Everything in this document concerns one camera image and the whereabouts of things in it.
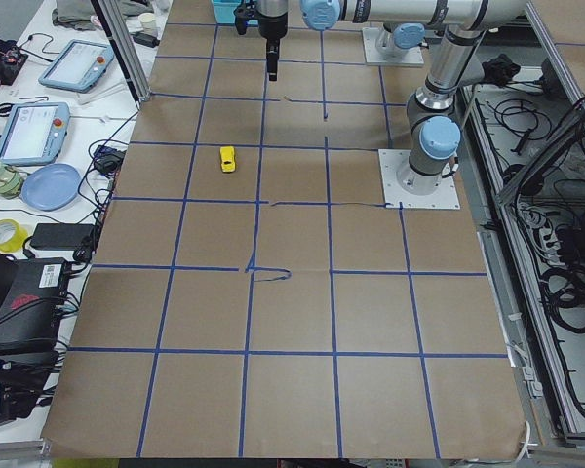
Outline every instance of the tape roll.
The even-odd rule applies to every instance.
[[[12,219],[0,221],[0,251],[4,253],[18,251],[26,237],[28,233],[17,222]]]

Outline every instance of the white mounting plate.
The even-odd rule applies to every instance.
[[[367,58],[367,65],[382,66],[408,66],[422,67],[425,62],[419,47],[414,47],[403,51],[399,56],[384,56],[380,54],[375,46],[377,36],[381,32],[378,27],[365,27],[362,29],[362,42],[364,43],[364,53]]]
[[[401,187],[397,180],[397,169],[410,156],[404,149],[380,149],[379,164],[383,182],[383,200],[387,208],[422,208],[426,210],[459,210],[459,198],[452,177],[443,178],[431,195],[414,195]]]

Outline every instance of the folded fabric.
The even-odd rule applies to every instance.
[[[119,10],[126,17],[154,11],[149,0],[144,0],[143,3],[137,0],[116,1]],[[52,12],[52,23],[54,26],[70,27],[79,31],[90,30],[94,28],[90,18],[95,13],[88,0],[57,0],[57,7]]]

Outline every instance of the teal bin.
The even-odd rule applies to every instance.
[[[240,0],[213,0],[216,22],[218,24],[234,24],[234,9],[240,3]],[[250,21],[250,25],[257,25],[257,21]]]

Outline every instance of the blue joint cap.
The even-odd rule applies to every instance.
[[[437,161],[448,159],[457,151],[461,141],[461,131],[449,117],[432,117],[420,131],[420,147]]]
[[[425,38],[425,26],[419,22],[406,22],[394,30],[394,45],[399,49],[411,49]]]
[[[303,22],[315,31],[330,29],[340,17],[338,0],[301,0],[300,6]]]

